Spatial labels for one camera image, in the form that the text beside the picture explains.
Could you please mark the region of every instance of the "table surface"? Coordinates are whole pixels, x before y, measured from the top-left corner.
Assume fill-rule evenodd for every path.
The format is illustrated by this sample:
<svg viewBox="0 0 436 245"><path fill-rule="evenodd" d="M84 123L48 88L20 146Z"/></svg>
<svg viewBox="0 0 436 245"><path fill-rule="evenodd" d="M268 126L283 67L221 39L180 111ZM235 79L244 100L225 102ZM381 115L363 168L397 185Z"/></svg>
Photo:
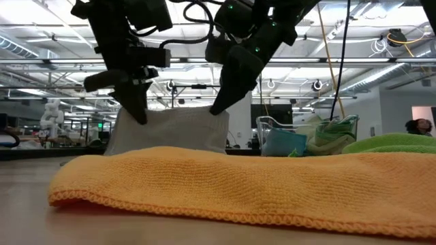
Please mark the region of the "table surface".
<svg viewBox="0 0 436 245"><path fill-rule="evenodd" d="M0 244L431 244L124 212L87 202L51 208L47 188L71 157L0 162Z"/></svg>

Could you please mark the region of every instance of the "person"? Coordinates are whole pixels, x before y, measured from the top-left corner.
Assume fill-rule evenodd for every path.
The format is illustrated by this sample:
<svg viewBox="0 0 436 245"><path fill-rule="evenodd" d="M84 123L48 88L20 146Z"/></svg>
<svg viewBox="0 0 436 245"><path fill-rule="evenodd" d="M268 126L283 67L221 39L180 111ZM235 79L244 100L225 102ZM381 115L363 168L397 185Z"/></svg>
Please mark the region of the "person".
<svg viewBox="0 0 436 245"><path fill-rule="evenodd" d="M433 128L431 121L427 119L420 118L418 120L410 120L406 123L406 129L408 133L416 135L432 136L430 134Z"/></svg>

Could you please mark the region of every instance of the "white cloth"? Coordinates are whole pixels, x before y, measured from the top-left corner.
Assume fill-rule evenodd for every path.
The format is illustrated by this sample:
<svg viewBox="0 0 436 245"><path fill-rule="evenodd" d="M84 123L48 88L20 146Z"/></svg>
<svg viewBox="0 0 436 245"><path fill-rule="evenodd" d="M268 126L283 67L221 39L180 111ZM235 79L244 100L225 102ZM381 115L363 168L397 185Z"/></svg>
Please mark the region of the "white cloth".
<svg viewBox="0 0 436 245"><path fill-rule="evenodd" d="M175 146L225 153L229 114L213 116L210 107L146 110L148 122L140 125L122 108L105 155L155 146Z"/></svg>

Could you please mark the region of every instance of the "orange towel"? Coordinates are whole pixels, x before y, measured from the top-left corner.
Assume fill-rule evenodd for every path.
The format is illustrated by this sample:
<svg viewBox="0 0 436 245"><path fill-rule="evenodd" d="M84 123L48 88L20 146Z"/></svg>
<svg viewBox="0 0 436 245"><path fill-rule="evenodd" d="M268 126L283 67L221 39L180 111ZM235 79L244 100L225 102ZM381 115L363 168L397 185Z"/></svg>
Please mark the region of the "orange towel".
<svg viewBox="0 0 436 245"><path fill-rule="evenodd" d="M158 147L83 156L51 182L52 206L87 200L153 214L436 238L436 156L236 157Z"/></svg>

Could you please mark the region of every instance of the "green towel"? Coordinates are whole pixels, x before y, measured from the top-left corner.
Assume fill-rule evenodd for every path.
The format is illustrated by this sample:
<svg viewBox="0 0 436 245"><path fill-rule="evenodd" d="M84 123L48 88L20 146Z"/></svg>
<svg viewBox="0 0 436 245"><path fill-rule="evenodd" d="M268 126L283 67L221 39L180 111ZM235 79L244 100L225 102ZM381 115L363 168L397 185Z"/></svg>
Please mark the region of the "green towel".
<svg viewBox="0 0 436 245"><path fill-rule="evenodd" d="M415 152L436 154L436 138L409 133L391 133L355 142L343 154L359 152Z"/></svg>

